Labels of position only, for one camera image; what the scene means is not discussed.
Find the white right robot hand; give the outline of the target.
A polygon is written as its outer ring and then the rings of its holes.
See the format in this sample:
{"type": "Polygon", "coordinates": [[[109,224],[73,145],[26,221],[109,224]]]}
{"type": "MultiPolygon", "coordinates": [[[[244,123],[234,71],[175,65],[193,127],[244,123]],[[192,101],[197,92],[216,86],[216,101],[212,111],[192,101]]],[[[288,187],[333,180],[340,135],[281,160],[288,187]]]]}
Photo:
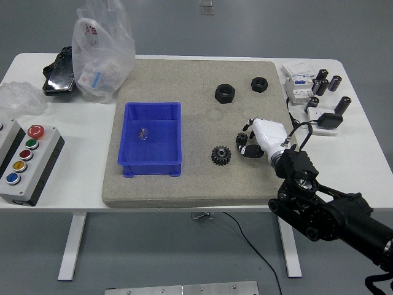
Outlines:
{"type": "Polygon", "coordinates": [[[272,164],[290,147],[290,137],[283,124],[253,118],[243,127],[243,132],[237,135],[236,146],[240,154],[248,158],[261,158],[266,153],[272,164]]]}

